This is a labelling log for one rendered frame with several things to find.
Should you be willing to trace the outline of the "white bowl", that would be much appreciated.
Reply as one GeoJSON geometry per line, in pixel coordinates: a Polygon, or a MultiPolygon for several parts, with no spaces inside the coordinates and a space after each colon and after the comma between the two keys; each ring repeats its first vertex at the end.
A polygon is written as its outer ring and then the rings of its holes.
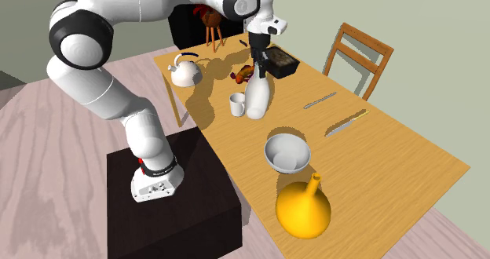
{"type": "Polygon", "coordinates": [[[266,141],[264,155],[266,162],[277,172],[294,174],[309,164],[311,150],[302,138],[279,133],[266,141]]]}

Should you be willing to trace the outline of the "wooden table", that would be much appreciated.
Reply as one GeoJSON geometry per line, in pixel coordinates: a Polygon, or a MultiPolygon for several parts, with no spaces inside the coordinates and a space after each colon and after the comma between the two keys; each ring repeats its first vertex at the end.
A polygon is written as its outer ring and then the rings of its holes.
{"type": "Polygon", "coordinates": [[[251,62],[236,35],[214,53],[197,46],[203,80],[180,88],[164,82],[201,129],[263,226],[287,259],[380,259],[467,171],[465,163],[354,95],[308,64],[271,78],[272,102],[259,120],[235,117],[229,96],[243,91],[230,73],[251,62]],[[311,108],[307,104],[336,92],[311,108]],[[337,133],[326,131],[370,112],[337,133]],[[265,142],[287,131],[305,138],[311,159],[292,178],[272,169],[265,142]],[[315,239],[298,239],[276,218],[276,196],[291,180],[321,175],[332,217],[315,239]]]}

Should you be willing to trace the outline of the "yellow round flask vase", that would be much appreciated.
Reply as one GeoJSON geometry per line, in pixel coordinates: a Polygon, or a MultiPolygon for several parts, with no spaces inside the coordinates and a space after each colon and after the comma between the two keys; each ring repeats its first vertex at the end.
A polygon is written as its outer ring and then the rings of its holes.
{"type": "Polygon", "coordinates": [[[277,196],[277,220],[296,238],[316,238],[331,222],[331,204],[319,189],[320,181],[321,175],[313,173],[309,182],[293,182],[277,196]]]}

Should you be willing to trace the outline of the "wooden chair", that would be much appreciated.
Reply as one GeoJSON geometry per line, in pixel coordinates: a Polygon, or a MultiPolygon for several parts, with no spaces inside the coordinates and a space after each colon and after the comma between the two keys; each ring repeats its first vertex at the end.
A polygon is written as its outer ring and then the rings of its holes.
{"type": "Polygon", "coordinates": [[[391,46],[344,22],[339,28],[331,51],[328,54],[323,74],[329,76],[335,55],[338,54],[353,67],[358,67],[357,70],[359,72],[364,71],[363,78],[354,93],[360,94],[369,76],[373,75],[362,95],[363,100],[368,100],[377,86],[393,51],[394,48],[391,46]]]}

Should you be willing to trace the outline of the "brown rooster figure wooden legs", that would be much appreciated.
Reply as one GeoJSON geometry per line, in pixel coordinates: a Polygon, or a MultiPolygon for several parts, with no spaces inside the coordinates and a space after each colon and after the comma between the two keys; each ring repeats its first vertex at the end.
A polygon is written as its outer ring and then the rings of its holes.
{"type": "Polygon", "coordinates": [[[198,4],[194,6],[193,14],[199,16],[206,28],[206,45],[212,45],[212,50],[216,52],[215,32],[218,33],[218,40],[221,46],[224,45],[224,40],[221,33],[221,22],[223,16],[215,9],[208,5],[198,4]]]}

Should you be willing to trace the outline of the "white mug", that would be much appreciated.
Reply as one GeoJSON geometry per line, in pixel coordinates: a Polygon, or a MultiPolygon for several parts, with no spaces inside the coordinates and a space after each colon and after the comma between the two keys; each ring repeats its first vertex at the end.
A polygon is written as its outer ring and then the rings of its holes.
{"type": "Polygon", "coordinates": [[[230,111],[235,117],[241,117],[245,113],[245,95],[243,93],[233,93],[229,97],[230,111]]]}

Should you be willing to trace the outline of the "black loaf pan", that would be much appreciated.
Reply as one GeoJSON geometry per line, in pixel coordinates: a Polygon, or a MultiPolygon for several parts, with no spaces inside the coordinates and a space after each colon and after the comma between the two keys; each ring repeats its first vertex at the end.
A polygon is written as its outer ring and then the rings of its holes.
{"type": "Polygon", "coordinates": [[[278,46],[271,46],[265,50],[267,57],[266,71],[274,78],[281,79],[296,72],[300,61],[284,52],[278,46]]]}

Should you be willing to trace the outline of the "grey knife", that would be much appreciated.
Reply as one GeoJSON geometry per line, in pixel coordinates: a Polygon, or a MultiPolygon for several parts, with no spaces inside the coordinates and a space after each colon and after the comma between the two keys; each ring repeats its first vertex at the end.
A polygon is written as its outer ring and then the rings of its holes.
{"type": "Polygon", "coordinates": [[[313,102],[311,102],[311,103],[307,104],[306,106],[304,106],[304,107],[303,107],[303,109],[308,109],[308,108],[311,108],[313,105],[316,105],[316,104],[318,104],[318,103],[320,103],[320,102],[322,102],[322,101],[324,101],[324,100],[326,100],[326,99],[328,99],[328,98],[330,98],[330,97],[333,97],[334,95],[336,95],[336,92],[330,93],[330,94],[328,94],[328,95],[327,95],[327,96],[325,96],[325,97],[322,97],[322,98],[320,98],[320,99],[318,99],[318,100],[315,100],[315,101],[313,101],[313,102]]]}

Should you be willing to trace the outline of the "dark robot stand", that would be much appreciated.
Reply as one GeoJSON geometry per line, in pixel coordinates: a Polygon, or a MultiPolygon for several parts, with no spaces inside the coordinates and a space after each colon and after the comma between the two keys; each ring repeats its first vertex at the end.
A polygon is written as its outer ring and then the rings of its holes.
{"type": "Polygon", "coordinates": [[[168,136],[185,176],[174,195],[135,202],[130,149],[107,159],[108,259],[218,259],[243,245],[241,203],[200,129],[168,136]]]}

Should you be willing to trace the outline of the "orange red toy figure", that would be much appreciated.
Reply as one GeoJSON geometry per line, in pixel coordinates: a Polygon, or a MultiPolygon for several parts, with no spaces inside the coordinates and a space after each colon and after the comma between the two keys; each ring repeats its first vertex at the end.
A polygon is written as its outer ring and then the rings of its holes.
{"type": "Polygon", "coordinates": [[[244,65],[237,73],[232,72],[230,77],[236,81],[237,84],[248,82],[251,76],[254,74],[254,66],[244,65]]]}

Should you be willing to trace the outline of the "white bottle vase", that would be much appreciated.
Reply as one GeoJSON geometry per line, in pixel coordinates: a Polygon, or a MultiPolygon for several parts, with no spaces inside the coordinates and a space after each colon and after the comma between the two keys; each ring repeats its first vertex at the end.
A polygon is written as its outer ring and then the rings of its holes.
{"type": "Polygon", "coordinates": [[[245,108],[249,119],[264,117],[269,104],[270,89],[267,78],[253,75],[245,90],[245,108]]]}

